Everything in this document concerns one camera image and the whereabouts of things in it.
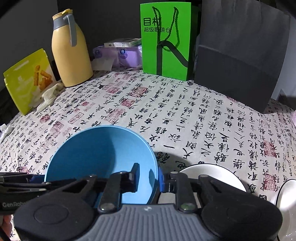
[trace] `crumpled tissue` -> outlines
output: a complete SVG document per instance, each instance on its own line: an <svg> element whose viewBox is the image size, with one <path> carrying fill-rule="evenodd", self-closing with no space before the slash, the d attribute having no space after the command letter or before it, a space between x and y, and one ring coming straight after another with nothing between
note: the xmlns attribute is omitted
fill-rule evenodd
<svg viewBox="0 0 296 241"><path fill-rule="evenodd" d="M13 129L14 129L14 126L12 126L12 125L7 126L7 125L3 124L2 126L0 126L0 130L2 132L1 137L0 137L0 144L5 139L5 137L8 136L12 132Z"/></svg>
<svg viewBox="0 0 296 241"><path fill-rule="evenodd" d="M57 83L56 85L54 85L53 87L45 91L42 94L42 98L44 101L40 105L38 105L37 112L40 112L44 110L46 107L48 107L49 105L51 105L56 99L58 92L61 91L63 87L64 87L63 83Z"/></svg>
<svg viewBox="0 0 296 241"><path fill-rule="evenodd" d="M95 58L91 62L92 70L106 70L111 71L112 65L114 62L114 57L101 57L101 58Z"/></svg>

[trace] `dark wall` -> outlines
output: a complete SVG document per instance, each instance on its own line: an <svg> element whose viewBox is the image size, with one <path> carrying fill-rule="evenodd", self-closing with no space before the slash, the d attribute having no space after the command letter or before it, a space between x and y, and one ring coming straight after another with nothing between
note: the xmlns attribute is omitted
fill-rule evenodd
<svg viewBox="0 0 296 241"><path fill-rule="evenodd" d="M140 38L140 4L165 0L58 0L59 12L73 9L84 33L89 54L116 38Z"/></svg>
<svg viewBox="0 0 296 241"><path fill-rule="evenodd" d="M52 16L56 13L56 0L0 0L0 15L4 14L0 18L0 125L19 112L5 88L3 72L40 48L53 60Z"/></svg>

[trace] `snack package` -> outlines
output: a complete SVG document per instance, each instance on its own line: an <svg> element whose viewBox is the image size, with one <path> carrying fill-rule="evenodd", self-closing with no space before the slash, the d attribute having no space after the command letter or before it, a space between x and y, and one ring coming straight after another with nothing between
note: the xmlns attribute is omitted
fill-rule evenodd
<svg viewBox="0 0 296 241"><path fill-rule="evenodd" d="M44 49L30 54L4 72L5 85L19 111L26 115L57 82Z"/></svg>

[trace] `screw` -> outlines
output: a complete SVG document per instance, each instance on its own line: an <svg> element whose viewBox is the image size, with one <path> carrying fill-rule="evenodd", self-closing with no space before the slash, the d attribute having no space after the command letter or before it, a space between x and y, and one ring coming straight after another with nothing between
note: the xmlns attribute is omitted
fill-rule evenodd
<svg viewBox="0 0 296 241"><path fill-rule="evenodd" d="M184 211L192 211L195 209L195 205L193 203L183 203L181 209Z"/></svg>
<svg viewBox="0 0 296 241"><path fill-rule="evenodd" d="M107 203L103 203L100 206L100 209L102 211L112 211L115 208L115 205L113 203L107 202Z"/></svg>

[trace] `yellow thermos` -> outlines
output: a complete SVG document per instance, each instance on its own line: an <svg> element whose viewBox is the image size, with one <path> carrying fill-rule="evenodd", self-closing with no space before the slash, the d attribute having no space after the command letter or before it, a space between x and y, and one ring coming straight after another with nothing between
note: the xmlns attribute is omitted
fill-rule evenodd
<svg viewBox="0 0 296 241"><path fill-rule="evenodd" d="M52 18L52 53L59 75L66 87L78 85L93 75L83 32L75 23L71 9Z"/></svg>

